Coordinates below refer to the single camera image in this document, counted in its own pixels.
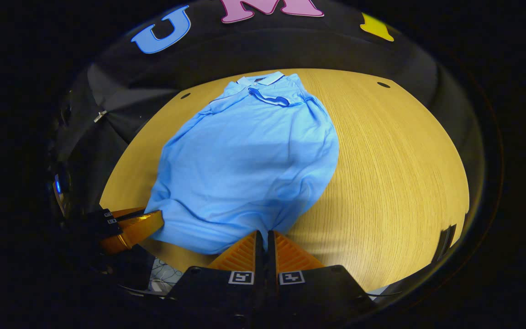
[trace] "polo collar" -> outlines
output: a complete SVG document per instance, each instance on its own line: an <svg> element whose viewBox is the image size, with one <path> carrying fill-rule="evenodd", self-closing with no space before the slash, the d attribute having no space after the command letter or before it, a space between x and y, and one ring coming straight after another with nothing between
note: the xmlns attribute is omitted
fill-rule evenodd
<svg viewBox="0 0 526 329"><path fill-rule="evenodd" d="M247 77L242 77L242 78L240 78L237 81L237 83L245 85L245 86L253 85L255 83L263 84L263 85L270 85L270 84L274 83L275 81L281 79L283 76L284 76L283 73L277 71L275 73L271 73L271 74L267 74L267 75L259 75L257 77L248 77L248 78Z"/></svg>

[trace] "wood grain surface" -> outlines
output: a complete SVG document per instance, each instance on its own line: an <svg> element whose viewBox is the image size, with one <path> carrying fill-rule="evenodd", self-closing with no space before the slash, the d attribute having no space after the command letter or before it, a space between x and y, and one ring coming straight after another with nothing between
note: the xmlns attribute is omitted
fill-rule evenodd
<svg viewBox="0 0 526 329"><path fill-rule="evenodd" d="M394 81L372 75L279 70L297 73L305 89L321 100L340 140L332 180L289 238L327 266L344 265L367 291L428 265L443 229L456 224L452 243L459 238L469 207L466 174L449 136L418 100ZM275 71L235 75L180 92L129 144L101 206L145 206L163 145L182 124L221 95L228 82ZM181 271L215 258L152 239L141 245Z"/></svg>

